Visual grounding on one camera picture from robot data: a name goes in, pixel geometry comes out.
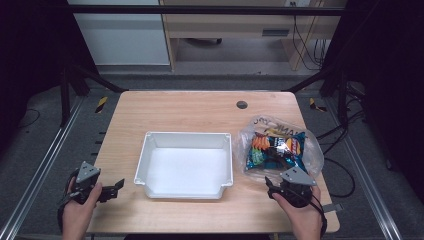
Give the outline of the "person's right hand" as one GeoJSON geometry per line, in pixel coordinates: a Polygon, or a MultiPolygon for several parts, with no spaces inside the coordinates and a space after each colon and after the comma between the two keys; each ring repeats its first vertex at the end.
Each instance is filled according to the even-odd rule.
{"type": "Polygon", "coordinates": [[[303,208],[293,207],[284,197],[278,193],[273,193],[272,197],[278,205],[287,214],[292,226],[301,225],[303,223],[312,225],[321,225],[321,214],[311,205],[303,208]]]}

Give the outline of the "white plastic tray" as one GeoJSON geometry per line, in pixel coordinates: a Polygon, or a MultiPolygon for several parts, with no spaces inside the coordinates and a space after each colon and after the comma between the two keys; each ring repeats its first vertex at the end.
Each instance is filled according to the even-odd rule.
{"type": "Polygon", "coordinates": [[[148,132],[134,183],[155,199],[219,199],[234,183],[229,133],[148,132]]]}

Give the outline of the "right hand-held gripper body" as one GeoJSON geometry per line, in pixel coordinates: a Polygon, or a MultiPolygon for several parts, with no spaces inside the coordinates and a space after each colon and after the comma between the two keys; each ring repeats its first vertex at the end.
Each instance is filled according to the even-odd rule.
{"type": "Polygon", "coordinates": [[[303,208],[312,199],[312,186],[316,181],[302,168],[294,166],[280,174],[282,181],[275,192],[284,197],[293,207],[303,208]]]}

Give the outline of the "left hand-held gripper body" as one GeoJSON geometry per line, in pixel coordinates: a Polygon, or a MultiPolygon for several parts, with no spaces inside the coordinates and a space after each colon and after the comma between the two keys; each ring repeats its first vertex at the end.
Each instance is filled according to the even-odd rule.
{"type": "Polygon", "coordinates": [[[100,168],[83,162],[79,168],[71,173],[67,185],[65,186],[64,196],[58,204],[66,205],[70,200],[74,200],[79,204],[84,204],[95,187],[100,173],[100,168]]]}

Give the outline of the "clear plastic bag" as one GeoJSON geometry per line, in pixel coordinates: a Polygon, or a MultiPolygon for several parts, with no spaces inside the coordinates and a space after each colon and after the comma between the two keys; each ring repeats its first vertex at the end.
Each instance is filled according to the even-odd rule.
{"type": "Polygon", "coordinates": [[[237,168],[256,181],[263,182],[265,176],[274,183],[280,181],[280,174],[288,169],[246,169],[246,160],[252,139],[256,134],[276,136],[295,135],[300,132],[306,134],[303,152],[306,172],[316,179],[324,166],[324,156],[315,135],[304,127],[268,115],[254,116],[233,138],[233,159],[237,162],[237,168]]]}

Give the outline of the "black metal stand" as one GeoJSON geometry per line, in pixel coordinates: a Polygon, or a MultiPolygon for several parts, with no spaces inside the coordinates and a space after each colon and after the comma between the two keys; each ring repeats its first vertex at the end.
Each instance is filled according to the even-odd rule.
{"type": "Polygon", "coordinates": [[[71,107],[69,97],[69,87],[75,91],[78,96],[87,96],[90,92],[90,88],[86,83],[86,79],[91,79],[96,83],[104,86],[115,93],[125,92],[124,88],[121,88],[103,77],[98,73],[91,72],[81,66],[71,65],[65,67],[60,74],[60,92],[61,92],[61,109],[62,118],[60,126],[66,125],[70,119],[71,107]]]}
{"type": "Polygon", "coordinates": [[[338,91],[337,120],[344,128],[346,128],[348,126],[346,106],[348,79],[346,72],[341,67],[329,66],[323,68],[306,80],[294,85],[293,87],[285,89],[285,92],[296,93],[318,80],[324,81],[319,90],[321,96],[329,97],[335,91],[338,91]]]}

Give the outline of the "white cabinet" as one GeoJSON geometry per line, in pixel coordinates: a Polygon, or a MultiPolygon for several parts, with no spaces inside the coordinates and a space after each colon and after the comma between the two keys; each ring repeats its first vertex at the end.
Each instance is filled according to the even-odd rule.
{"type": "Polygon", "coordinates": [[[169,65],[160,14],[74,15],[96,65],[169,65]]]}

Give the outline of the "yellow black floor tape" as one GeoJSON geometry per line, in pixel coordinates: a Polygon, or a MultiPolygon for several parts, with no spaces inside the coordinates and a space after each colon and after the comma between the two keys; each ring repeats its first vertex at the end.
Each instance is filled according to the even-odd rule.
{"type": "Polygon", "coordinates": [[[320,112],[327,112],[326,107],[316,105],[314,98],[309,98],[309,106],[310,106],[311,109],[315,109],[315,110],[320,111],[320,112]]]}
{"type": "Polygon", "coordinates": [[[107,102],[107,99],[108,99],[107,96],[103,96],[103,97],[100,98],[98,105],[95,109],[95,113],[101,113],[102,112],[102,110],[103,110],[103,108],[104,108],[104,106],[107,102]]]}

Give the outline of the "person's left hand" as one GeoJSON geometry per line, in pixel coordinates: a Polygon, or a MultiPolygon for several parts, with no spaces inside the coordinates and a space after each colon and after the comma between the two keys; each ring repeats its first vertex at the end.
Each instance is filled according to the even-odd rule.
{"type": "Polygon", "coordinates": [[[82,222],[90,220],[102,191],[102,184],[97,183],[89,194],[84,204],[70,201],[64,208],[63,219],[68,221],[82,222]]]}

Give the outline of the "black horizontal frame bar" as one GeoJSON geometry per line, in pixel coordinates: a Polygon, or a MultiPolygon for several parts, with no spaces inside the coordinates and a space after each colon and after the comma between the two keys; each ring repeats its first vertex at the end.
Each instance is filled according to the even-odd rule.
{"type": "Polygon", "coordinates": [[[209,15],[296,15],[342,16],[343,8],[194,6],[194,5],[70,5],[73,13],[89,14],[209,14],[209,15]]]}

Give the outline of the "aluminium floor rail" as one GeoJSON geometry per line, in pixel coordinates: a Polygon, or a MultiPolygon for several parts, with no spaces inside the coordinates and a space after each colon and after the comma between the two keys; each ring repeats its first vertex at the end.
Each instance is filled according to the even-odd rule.
{"type": "Polygon", "coordinates": [[[83,102],[83,97],[75,98],[68,119],[65,121],[64,125],[60,126],[55,132],[54,138],[39,161],[37,169],[33,171],[30,181],[25,186],[25,191],[13,208],[13,212],[0,228],[0,240],[14,240],[66,141],[83,102]]]}
{"type": "Polygon", "coordinates": [[[344,146],[344,150],[347,154],[346,159],[351,164],[354,183],[361,186],[362,192],[368,201],[368,205],[381,229],[382,234],[384,235],[385,240],[403,240],[403,237],[392,215],[390,214],[377,185],[371,178],[367,166],[363,163],[362,158],[360,157],[360,154],[349,135],[349,126],[364,116],[363,111],[360,110],[352,115],[348,115],[346,120],[340,120],[336,113],[337,107],[335,101],[331,98],[325,98],[324,102],[327,105],[328,112],[336,126],[341,125],[340,136],[332,144],[332,147],[336,146],[338,143],[344,146]]]}

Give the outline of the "blue chip bag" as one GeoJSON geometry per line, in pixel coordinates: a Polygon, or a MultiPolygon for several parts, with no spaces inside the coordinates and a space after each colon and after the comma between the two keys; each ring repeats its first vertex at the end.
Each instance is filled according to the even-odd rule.
{"type": "Polygon", "coordinates": [[[299,167],[306,171],[303,163],[306,134],[260,135],[251,142],[246,160],[246,169],[290,169],[299,167]]]}

